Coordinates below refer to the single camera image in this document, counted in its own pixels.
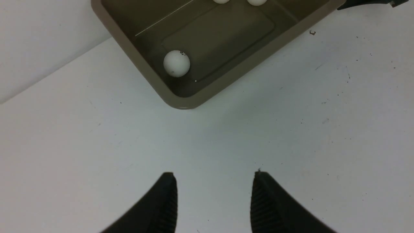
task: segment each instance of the plastic tray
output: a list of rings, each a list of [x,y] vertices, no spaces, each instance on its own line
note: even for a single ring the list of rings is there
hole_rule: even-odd
[[[345,0],[92,0],[121,48],[170,106],[195,108],[313,26]],[[189,72],[169,76],[171,50],[190,58]]]

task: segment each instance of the scratch on tray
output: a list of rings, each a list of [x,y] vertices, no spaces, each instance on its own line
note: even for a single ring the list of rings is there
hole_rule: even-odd
[[[319,69],[321,66],[323,66],[325,63],[322,63],[322,65],[320,65],[320,66],[318,66],[318,67],[316,67],[316,69],[315,70],[317,70],[317,69]]]
[[[89,100],[89,103],[91,104],[92,107],[96,108],[95,105],[92,103],[91,100]]]
[[[345,66],[345,68],[347,69],[347,72],[348,72],[348,78],[351,79],[351,75],[349,74],[348,66]]]

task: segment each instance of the white wall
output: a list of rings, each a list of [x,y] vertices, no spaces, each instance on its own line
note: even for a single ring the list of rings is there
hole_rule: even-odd
[[[0,0],[0,104],[109,37],[90,0]]]

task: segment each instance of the white ball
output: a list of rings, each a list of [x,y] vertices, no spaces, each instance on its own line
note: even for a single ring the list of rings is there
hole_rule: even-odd
[[[247,0],[253,6],[263,5],[267,0]]]
[[[215,3],[218,3],[218,4],[224,4],[224,3],[226,3],[226,2],[228,2],[229,0],[213,0]]]
[[[184,76],[190,69],[190,59],[184,52],[173,50],[165,55],[164,69],[173,77]]]

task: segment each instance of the black object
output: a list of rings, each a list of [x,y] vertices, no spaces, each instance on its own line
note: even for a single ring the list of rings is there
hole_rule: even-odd
[[[390,4],[392,7],[399,6],[409,0],[347,0],[338,10],[366,5],[366,4]]]
[[[102,233],[174,233],[177,224],[177,181],[171,172]]]
[[[253,181],[250,223],[253,233],[334,233],[261,171]]]

